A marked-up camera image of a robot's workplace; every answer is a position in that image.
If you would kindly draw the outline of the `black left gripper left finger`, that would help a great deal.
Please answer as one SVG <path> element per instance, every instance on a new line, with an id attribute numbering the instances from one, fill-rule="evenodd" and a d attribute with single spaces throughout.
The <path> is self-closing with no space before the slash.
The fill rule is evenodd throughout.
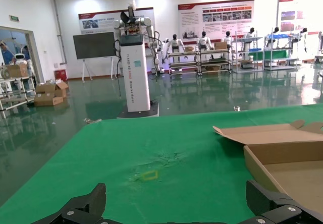
<path id="1" fill-rule="evenodd" d="M 71 198 L 59 211 L 37 224 L 111 223 L 102 217 L 106 205 L 106 185 L 99 183 L 88 194 Z"/>

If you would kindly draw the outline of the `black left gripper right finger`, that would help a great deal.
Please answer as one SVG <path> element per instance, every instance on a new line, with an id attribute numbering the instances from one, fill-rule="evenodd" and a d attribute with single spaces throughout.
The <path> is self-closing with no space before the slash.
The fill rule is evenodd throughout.
<path id="1" fill-rule="evenodd" d="M 244 224 L 322 223 L 322 214 L 307 209 L 287 194 L 269 191 L 255 180 L 246 182 L 246 202 L 254 217 Z"/>

